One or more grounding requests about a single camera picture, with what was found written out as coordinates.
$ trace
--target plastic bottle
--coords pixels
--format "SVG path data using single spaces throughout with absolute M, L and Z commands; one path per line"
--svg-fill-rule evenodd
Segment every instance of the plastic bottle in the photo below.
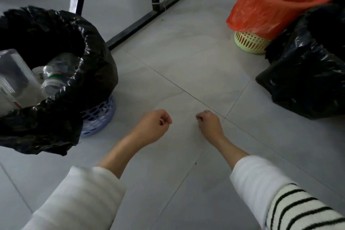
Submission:
M 72 53 L 62 53 L 53 58 L 44 68 L 41 89 L 48 96 L 55 95 L 78 69 L 80 58 Z
M 46 99 L 28 65 L 15 49 L 0 51 L 0 116 Z

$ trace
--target tile floor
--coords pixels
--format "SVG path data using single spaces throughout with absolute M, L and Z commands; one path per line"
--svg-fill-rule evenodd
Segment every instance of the tile floor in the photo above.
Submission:
M 182 0 L 113 50 L 115 116 L 67 156 L 0 148 L 0 228 L 22 227 L 72 165 L 95 165 L 144 112 L 160 108 L 174 123 L 128 164 L 112 229 L 257 229 L 226 162 L 197 129 L 194 116 L 204 109 L 219 115 L 235 144 L 345 214 L 345 118 L 311 121 L 272 103 L 254 81 L 268 62 L 237 48 L 225 24 L 235 1 Z M 148 12 L 149 2 L 86 0 L 83 15 L 107 40 Z M 0 11 L 28 4 L 66 10 L 69 0 L 0 0 Z

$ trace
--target striped sleeve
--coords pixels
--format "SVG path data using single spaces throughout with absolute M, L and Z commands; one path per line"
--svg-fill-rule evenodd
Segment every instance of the striped sleeve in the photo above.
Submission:
M 345 218 L 295 184 L 284 186 L 268 210 L 269 230 L 344 230 Z
M 108 230 L 125 186 L 102 167 L 72 167 L 23 230 Z

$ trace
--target sleeve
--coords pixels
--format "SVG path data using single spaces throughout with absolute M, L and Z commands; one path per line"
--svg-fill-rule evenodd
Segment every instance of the sleeve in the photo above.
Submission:
M 23 230 L 108 230 L 125 192 L 105 168 L 72 167 Z
M 261 229 L 345 229 L 343 216 L 300 189 L 264 158 L 242 158 L 235 165 L 230 179 Z

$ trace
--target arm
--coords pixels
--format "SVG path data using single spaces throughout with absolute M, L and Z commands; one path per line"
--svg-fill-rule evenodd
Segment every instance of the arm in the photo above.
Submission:
M 345 229 L 345 218 L 300 189 L 268 160 L 252 156 L 225 136 L 217 115 L 197 115 L 205 138 L 218 149 L 233 171 L 230 179 L 262 229 Z
M 108 230 L 126 192 L 120 177 L 130 159 L 172 123 L 165 110 L 143 116 L 97 167 L 72 167 L 23 230 Z

